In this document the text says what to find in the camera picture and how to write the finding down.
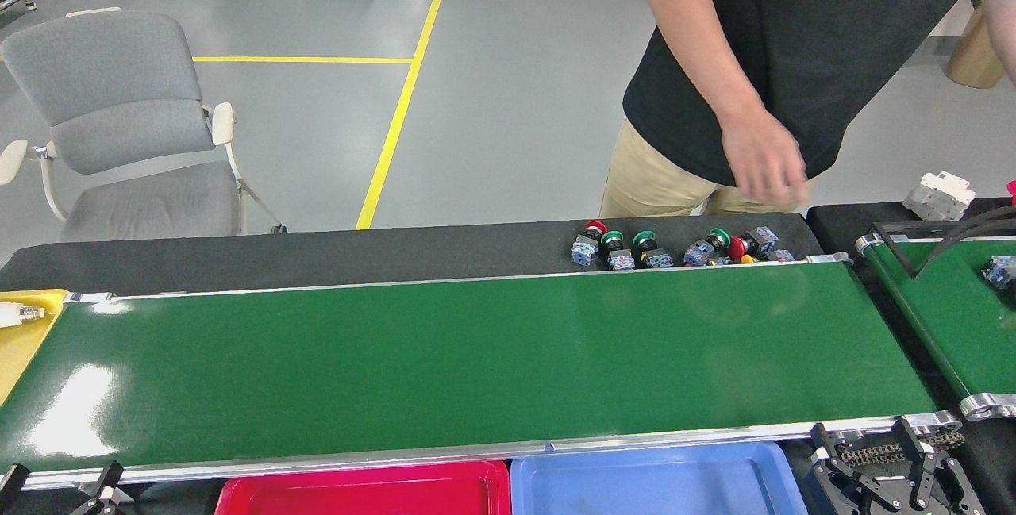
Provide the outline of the person's right hand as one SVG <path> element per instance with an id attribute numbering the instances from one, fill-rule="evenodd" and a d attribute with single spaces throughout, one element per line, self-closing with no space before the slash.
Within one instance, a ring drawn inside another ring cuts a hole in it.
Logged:
<path id="1" fill-rule="evenodd" d="M 718 115 L 723 153 L 742 194 L 769 206 L 799 206 L 810 186 L 797 140 L 765 109 Z"/>

